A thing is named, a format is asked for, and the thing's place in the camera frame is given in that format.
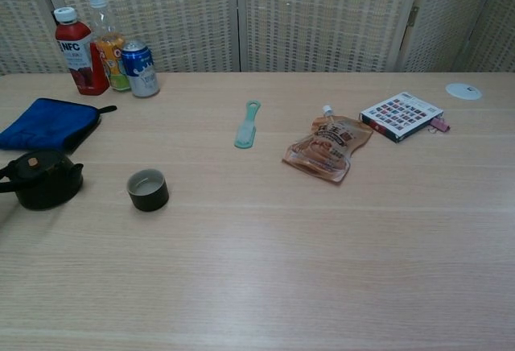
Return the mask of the white round table cap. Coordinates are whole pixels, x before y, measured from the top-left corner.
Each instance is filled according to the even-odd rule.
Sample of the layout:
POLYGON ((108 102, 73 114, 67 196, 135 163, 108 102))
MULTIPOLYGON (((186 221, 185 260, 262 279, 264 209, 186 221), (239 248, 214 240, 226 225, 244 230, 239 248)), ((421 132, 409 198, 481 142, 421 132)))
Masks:
POLYGON ((451 96, 466 101, 476 101, 482 98, 482 92, 478 88, 464 83, 450 83, 446 85, 446 91, 451 96))

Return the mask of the woven folding screen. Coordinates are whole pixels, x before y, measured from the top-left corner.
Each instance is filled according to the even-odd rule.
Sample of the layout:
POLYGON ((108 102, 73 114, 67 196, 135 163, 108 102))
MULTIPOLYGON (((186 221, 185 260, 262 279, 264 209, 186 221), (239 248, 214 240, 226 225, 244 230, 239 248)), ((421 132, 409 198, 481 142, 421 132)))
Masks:
MULTIPOLYGON (((515 72, 515 0, 108 0, 162 72, 515 72)), ((0 76, 64 72, 53 10, 0 0, 0 76)))

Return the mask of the dark green teacup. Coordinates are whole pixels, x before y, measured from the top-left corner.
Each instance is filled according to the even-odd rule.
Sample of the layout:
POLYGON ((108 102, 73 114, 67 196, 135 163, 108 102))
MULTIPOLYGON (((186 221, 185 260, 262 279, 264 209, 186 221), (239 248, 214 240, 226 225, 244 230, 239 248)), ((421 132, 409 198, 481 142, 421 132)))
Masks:
POLYGON ((143 212, 160 209, 169 200, 165 177, 153 168, 135 172, 128 179, 126 189, 134 207, 143 212))

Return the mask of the red juice bottle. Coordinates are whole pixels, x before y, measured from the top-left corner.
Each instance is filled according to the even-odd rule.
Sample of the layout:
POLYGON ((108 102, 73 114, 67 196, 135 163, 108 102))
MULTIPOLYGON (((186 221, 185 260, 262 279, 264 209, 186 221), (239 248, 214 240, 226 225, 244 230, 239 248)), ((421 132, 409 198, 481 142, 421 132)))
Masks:
POLYGON ((109 87, 92 30, 70 6, 53 12, 58 22, 55 38, 80 94, 99 96, 109 87))

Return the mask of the pink binder clip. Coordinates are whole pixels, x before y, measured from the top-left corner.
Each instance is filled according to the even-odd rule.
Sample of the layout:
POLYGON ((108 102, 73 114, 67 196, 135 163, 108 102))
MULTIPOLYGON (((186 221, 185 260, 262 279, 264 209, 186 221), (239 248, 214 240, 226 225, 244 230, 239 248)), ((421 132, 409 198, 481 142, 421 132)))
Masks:
POLYGON ((427 130, 435 134, 436 132, 447 133, 451 127, 446 123, 443 118, 432 118, 427 130))

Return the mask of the blue folded cloth pouch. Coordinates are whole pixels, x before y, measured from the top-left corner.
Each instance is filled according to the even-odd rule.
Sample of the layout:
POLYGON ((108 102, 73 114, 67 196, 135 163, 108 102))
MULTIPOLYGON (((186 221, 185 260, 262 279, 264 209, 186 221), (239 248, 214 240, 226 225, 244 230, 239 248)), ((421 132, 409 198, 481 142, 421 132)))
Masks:
POLYGON ((98 109, 70 101, 39 98, 0 133, 0 149, 53 149, 72 153, 97 128, 101 115, 115 110, 115 105, 98 109))

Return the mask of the black teapot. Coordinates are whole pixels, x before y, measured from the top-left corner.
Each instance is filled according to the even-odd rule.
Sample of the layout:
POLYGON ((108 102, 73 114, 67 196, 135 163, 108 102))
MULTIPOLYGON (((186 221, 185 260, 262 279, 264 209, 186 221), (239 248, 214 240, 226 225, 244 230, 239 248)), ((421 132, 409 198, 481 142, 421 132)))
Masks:
POLYGON ((0 193, 13 192, 26 209, 52 209, 80 191, 83 168, 58 150, 30 151, 0 169, 0 193))

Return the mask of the orange spout pouch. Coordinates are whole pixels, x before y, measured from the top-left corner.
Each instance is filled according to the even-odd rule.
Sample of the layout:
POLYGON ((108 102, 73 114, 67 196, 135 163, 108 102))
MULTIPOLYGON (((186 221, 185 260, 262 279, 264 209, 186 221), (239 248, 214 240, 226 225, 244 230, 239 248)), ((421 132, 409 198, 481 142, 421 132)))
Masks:
POLYGON ((311 125, 311 133, 288 146, 282 161, 316 178, 339 184, 351 166, 352 153, 373 134, 363 122, 337 116, 330 105, 311 125))

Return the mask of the green plastic scoop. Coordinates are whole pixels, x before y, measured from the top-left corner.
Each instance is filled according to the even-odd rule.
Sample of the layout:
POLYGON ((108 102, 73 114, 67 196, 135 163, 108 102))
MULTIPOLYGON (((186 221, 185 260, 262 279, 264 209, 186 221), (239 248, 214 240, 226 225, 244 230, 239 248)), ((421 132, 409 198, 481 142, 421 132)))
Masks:
POLYGON ((253 146, 256 133, 255 118, 261 107, 259 101, 251 100, 246 103, 246 114, 244 121, 239 125, 234 146, 240 149, 248 149, 253 146))

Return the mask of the orange drink bottle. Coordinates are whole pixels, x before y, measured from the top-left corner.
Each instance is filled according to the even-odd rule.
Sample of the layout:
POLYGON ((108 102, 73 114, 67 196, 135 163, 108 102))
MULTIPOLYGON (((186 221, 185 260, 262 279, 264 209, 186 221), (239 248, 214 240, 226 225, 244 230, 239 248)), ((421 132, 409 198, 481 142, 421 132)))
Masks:
POLYGON ((112 14, 107 0, 89 0, 93 22, 95 46, 113 90, 123 92, 130 90, 130 83, 122 63, 124 35, 112 14))

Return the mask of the blue white drink can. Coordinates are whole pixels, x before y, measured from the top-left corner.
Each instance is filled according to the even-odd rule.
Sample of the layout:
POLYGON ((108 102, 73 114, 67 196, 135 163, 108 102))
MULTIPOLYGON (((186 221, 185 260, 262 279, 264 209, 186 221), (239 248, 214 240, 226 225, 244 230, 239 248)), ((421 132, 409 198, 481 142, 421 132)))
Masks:
POLYGON ((133 95, 152 97, 159 92, 152 53, 142 41, 132 39, 124 42, 122 63, 133 95))

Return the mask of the box with coloured squares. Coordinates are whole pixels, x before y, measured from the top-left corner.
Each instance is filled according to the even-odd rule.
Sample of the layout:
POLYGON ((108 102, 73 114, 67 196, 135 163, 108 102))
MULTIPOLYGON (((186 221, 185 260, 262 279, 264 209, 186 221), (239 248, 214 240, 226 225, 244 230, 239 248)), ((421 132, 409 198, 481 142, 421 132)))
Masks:
POLYGON ((439 107, 403 92, 362 110, 359 119, 377 133, 399 143, 442 116, 443 110, 439 107))

